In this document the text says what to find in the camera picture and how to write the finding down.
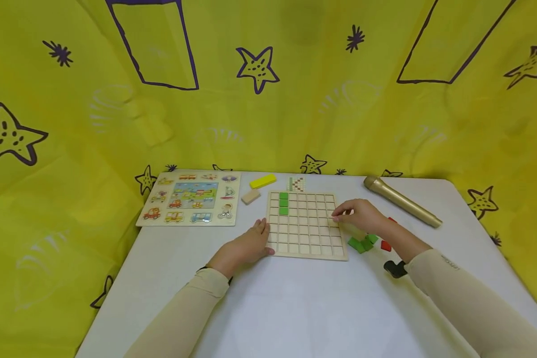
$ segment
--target black object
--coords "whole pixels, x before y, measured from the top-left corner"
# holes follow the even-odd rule
[[[401,278],[408,274],[404,268],[405,264],[406,263],[404,261],[400,261],[399,264],[394,263],[392,260],[386,261],[384,264],[384,270],[388,271],[393,278]]]

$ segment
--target wooden grid board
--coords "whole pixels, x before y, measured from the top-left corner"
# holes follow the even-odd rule
[[[333,194],[271,191],[267,207],[267,246],[275,256],[348,260],[346,241],[331,218],[336,208]]]

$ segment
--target long sleeve shirt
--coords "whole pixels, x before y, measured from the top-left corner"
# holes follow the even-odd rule
[[[414,257],[407,271],[481,357],[537,358],[536,329],[437,250]],[[226,277],[212,268],[197,272],[141,333],[125,358],[188,358],[228,287]]]

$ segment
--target yellow wooden block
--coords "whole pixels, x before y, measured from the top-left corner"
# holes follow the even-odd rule
[[[272,184],[276,181],[276,177],[274,174],[269,174],[268,176],[258,178],[257,180],[253,180],[250,182],[250,187],[253,189],[262,188],[265,185]]]

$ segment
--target green square tile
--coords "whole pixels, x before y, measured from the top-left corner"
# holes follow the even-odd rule
[[[371,242],[373,245],[375,244],[376,241],[379,240],[379,237],[377,237],[377,236],[374,235],[374,234],[367,234],[367,235],[366,235],[366,238],[367,238],[368,240],[370,240],[370,242]]]
[[[374,244],[370,241],[370,239],[366,236],[364,240],[360,241],[362,243],[362,246],[364,247],[364,250],[369,251],[374,248]]]
[[[361,253],[366,251],[364,249],[364,246],[362,245],[362,242],[356,240],[355,238],[350,238],[350,240],[348,240],[348,245],[350,245],[353,248],[355,248],[356,251],[358,251],[359,254],[361,254]]]

